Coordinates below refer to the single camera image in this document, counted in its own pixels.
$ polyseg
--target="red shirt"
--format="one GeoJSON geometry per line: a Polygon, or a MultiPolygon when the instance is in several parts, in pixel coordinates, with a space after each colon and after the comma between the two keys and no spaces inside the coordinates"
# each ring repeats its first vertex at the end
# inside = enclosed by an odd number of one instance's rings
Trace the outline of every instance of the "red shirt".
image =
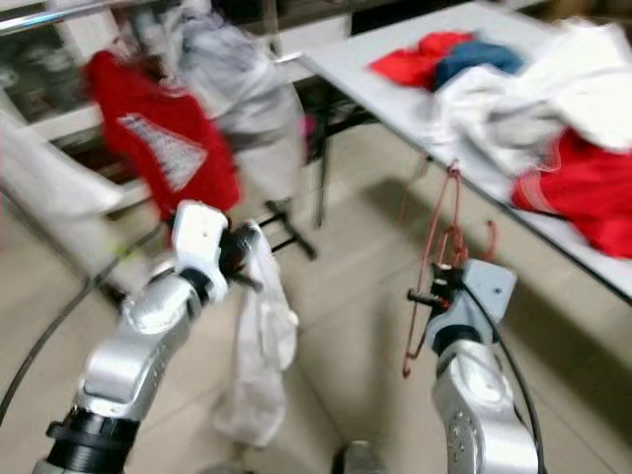
{"type": "Polygon", "coordinates": [[[632,150],[605,151],[568,129],[549,155],[555,171],[518,178],[513,204],[559,214],[604,254],[632,258],[632,150]]]}
{"type": "Polygon", "coordinates": [[[131,159],[163,220],[183,199],[226,211],[239,199],[231,153],[198,101],[120,64],[108,51],[86,67],[108,146],[131,159]]]}
{"type": "Polygon", "coordinates": [[[423,87],[431,91],[438,64],[455,46],[474,39],[468,33],[431,33],[423,37],[416,47],[397,49],[372,62],[369,67],[402,86],[423,87]]]}

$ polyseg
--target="table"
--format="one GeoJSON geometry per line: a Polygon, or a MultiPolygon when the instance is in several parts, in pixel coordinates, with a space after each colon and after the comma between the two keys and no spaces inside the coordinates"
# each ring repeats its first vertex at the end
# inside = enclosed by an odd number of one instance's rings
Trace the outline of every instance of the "table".
{"type": "Polygon", "coordinates": [[[486,156],[465,141],[446,146],[431,144],[424,138],[422,131],[430,107],[428,94],[399,87],[366,67],[398,47],[441,30],[479,31],[486,39],[507,44],[526,58],[556,35],[551,26],[504,7],[472,2],[305,51],[299,61],[364,107],[413,148],[431,155],[443,168],[458,158],[463,180],[469,188],[632,303],[632,261],[612,259],[589,247],[563,220],[510,207],[511,182],[486,156]]]}

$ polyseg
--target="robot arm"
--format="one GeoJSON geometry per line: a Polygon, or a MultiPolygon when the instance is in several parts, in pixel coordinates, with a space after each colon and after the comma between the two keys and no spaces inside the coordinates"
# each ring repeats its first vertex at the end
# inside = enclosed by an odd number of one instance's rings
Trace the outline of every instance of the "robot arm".
{"type": "Polygon", "coordinates": [[[505,316],[515,284],[508,270],[471,260],[464,271],[436,266],[431,297],[409,292],[414,301],[441,302],[431,303],[427,341],[438,355],[433,398],[445,429],[447,471],[536,474],[534,440],[516,413],[510,384],[490,349],[493,331],[462,289],[461,279],[497,323],[505,316]]]}
{"type": "Polygon", "coordinates": [[[247,226],[232,234],[226,228],[220,212],[181,204],[173,234],[176,271],[123,305],[115,333],[86,363],[70,412],[48,428],[54,445],[34,473],[123,471],[167,364],[203,306],[223,298],[257,235],[247,226]]]}
{"type": "MultiPolygon", "coordinates": [[[[256,232],[242,227],[227,234],[226,227],[214,209],[181,205],[174,230],[176,272],[124,305],[117,330],[87,362],[70,412],[48,428],[54,445],[35,474],[123,471],[167,363],[203,306],[223,298],[229,277],[257,286],[237,273],[256,232]]],[[[436,266],[431,295],[409,292],[409,299],[433,308],[427,335],[438,355],[433,395],[445,428],[448,472],[536,474],[541,456],[489,349],[494,331],[463,283],[496,322],[503,319],[515,277],[492,264],[436,266]]]]}

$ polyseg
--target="black cable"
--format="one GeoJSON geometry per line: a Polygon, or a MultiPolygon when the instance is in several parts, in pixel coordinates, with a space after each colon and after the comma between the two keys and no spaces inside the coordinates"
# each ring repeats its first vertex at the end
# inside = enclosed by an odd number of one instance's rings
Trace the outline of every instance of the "black cable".
{"type": "Polygon", "coordinates": [[[538,462],[538,473],[545,474],[546,470],[544,468],[544,446],[542,445],[542,431],[540,429],[540,422],[537,419],[537,413],[535,412],[535,404],[533,403],[533,399],[531,398],[531,393],[529,392],[529,387],[526,384],[526,380],[524,379],[524,375],[520,371],[520,367],[517,365],[515,361],[514,355],[510,351],[510,349],[505,344],[505,340],[499,331],[498,325],[492,315],[485,307],[485,305],[481,302],[481,300],[476,296],[472,288],[470,288],[465,281],[461,282],[463,289],[467,292],[469,297],[474,301],[478,309],[481,310],[483,316],[487,320],[487,323],[490,325],[492,329],[492,333],[494,334],[494,338],[498,340],[507,361],[510,363],[512,367],[513,374],[515,375],[515,379],[517,381],[518,386],[520,387],[520,391],[522,392],[522,398],[524,399],[524,404],[526,405],[526,411],[529,416],[529,422],[531,424],[531,431],[533,433],[533,442],[535,443],[535,450],[537,452],[537,462],[538,462]]]}
{"type": "Polygon", "coordinates": [[[101,270],[94,277],[90,278],[79,290],[79,292],[63,307],[59,315],[48,325],[41,336],[39,336],[36,343],[31,347],[31,350],[22,361],[20,368],[16,372],[11,380],[11,384],[7,389],[4,397],[2,398],[2,403],[0,403],[0,427],[2,427],[2,423],[4,422],[5,416],[7,415],[7,411],[13,401],[13,398],[20,388],[20,384],[24,380],[27,372],[33,365],[34,360],[40,353],[41,349],[48,342],[50,337],[54,334],[61,323],[63,323],[66,318],[72,313],[72,311],[85,299],[88,294],[97,286],[99,286],[106,277],[117,267],[121,260],[127,258],[132,252],[134,252],[139,247],[142,247],[147,242],[149,242],[162,228],[162,223],[156,226],[153,230],[148,232],[147,234],[140,237],[138,240],[133,242],[129,247],[127,247],[121,254],[117,255],[103,270],[101,270]]]}

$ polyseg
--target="wire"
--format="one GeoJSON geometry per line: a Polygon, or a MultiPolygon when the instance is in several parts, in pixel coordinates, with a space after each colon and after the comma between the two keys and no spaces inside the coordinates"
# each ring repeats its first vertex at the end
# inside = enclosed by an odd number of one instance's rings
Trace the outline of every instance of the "wire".
{"type": "Polygon", "coordinates": [[[540,422],[537,419],[537,413],[535,412],[535,404],[533,403],[533,399],[531,398],[531,393],[529,392],[529,387],[526,384],[524,375],[522,375],[522,372],[520,371],[520,367],[517,365],[517,362],[515,361],[514,355],[512,354],[510,349],[507,347],[507,344],[505,344],[505,340],[503,339],[503,336],[501,335],[501,332],[498,328],[498,324],[496,324],[496,321],[494,321],[494,319],[490,315],[489,310],[481,302],[479,297],[474,293],[472,288],[470,288],[470,286],[468,286],[468,284],[465,283],[465,281],[462,281],[461,285],[463,286],[463,289],[465,289],[469,297],[472,299],[472,301],[474,301],[476,306],[478,306],[478,309],[481,310],[481,313],[483,313],[483,316],[485,317],[485,319],[487,320],[487,323],[492,329],[494,338],[498,340],[501,346],[501,349],[503,350],[503,353],[505,354],[505,357],[507,358],[507,361],[510,363],[513,375],[515,376],[517,384],[520,387],[520,391],[522,392],[522,398],[524,400],[524,404],[526,405],[526,411],[529,416],[529,423],[531,424],[531,432],[533,433],[533,442],[535,443],[535,450],[537,452],[538,473],[544,474],[546,470],[544,468],[544,446],[542,445],[542,431],[540,429],[540,422]]]}
{"type": "Polygon", "coordinates": [[[127,258],[132,252],[134,252],[139,247],[142,247],[147,242],[149,242],[155,235],[158,234],[160,229],[162,228],[162,223],[156,226],[153,230],[146,233],[142,237],[140,237],[135,242],[131,243],[121,254],[117,255],[103,270],[101,270],[94,277],[86,281],[84,286],[79,290],[79,292],[63,307],[59,315],[48,325],[41,336],[39,336],[36,343],[31,347],[29,353],[22,361],[20,368],[16,372],[11,380],[11,384],[7,389],[4,397],[2,398],[2,403],[0,403],[0,427],[4,422],[5,416],[7,415],[7,411],[11,406],[11,402],[15,397],[16,392],[20,388],[27,372],[33,365],[36,357],[43,349],[45,344],[48,342],[50,337],[54,334],[54,332],[61,326],[61,324],[66,320],[66,318],[72,313],[72,311],[79,306],[88,294],[97,286],[101,285],[106,277],[117,267],[117,265],[125,258],[127,258]]]}
{"type": "MultiPolygon", "coordinates": [[[[427,158],[425,168],[428,167],[430,161],[427,158]]],[[[439,264],[449,263],[454,267],[461,267],[470,257],[469,250],[465,243],[465,236],[463,234],[463,230],[460,225],[460,203],[461,203],[461,186],[462,179],[461,173],[458,168],[458,161],[455,160],[448,168],[447,173],[445,175],[445,179],[443,181],[443,185],[438,195],[438,199],[436,201],[436,205],[434,206],[434,210],[431,217],[431,224],[428,234],[426,236],[426,242],[424,244],[424,253],[420,257],[420,270],[417,278],[417,292],[422,290],[422,284],[424,283],[424,276],[426,272],[426,267],[429,264],[430,255],[437,255],[436,261],[439,264]],[[435,243],[433,249],[433,243],[435,242],[435,234],[437,233],[437,229],[439,228],[439,218],[441,209],[443,207],[443,202],[445,200],[445,195],[447,193],[447,188],[450,182],[454,183],[454,208],[453,208],[453,216],[451,223],[441,232],[437,242],[435,243]],[[445,254],[447,249],[447,244],[450,241],[452,243],[452,250],[449,262],[445,261],[445,254]]],[[[404,194],[402,196],[402,200],[400,201],[400,209],[399,209],[399,217],[398,222],[401,224],[405,215],[406,208],[406,199],[408,194],[404,194]]],[[[490,229],[490,245],[488,250],[480,257],[481,260],[492,260],[494,258],[494,254],[496,252],[496,245],[498,241],[498,228],[496,223],[492,220],[487,222],[488,228],[490,229]]],[[[415,327],[417,324],[417,314],[418,313],[418,305],[415,304],[413,306],[412,314],[411,314],[411,324],[408,331],[408,341],[406,344],[406,351],[404,353],[404,363],[402,366],[402,375],[404,378],[408,378],[411,374],[411,363],[413,360],[416,360],[421,352],[424,344],[426,343],[426,329],[422,332],[422,335],[417,342],[417,345],[413,347],[413,337],[415,335],[415,327]]]]}

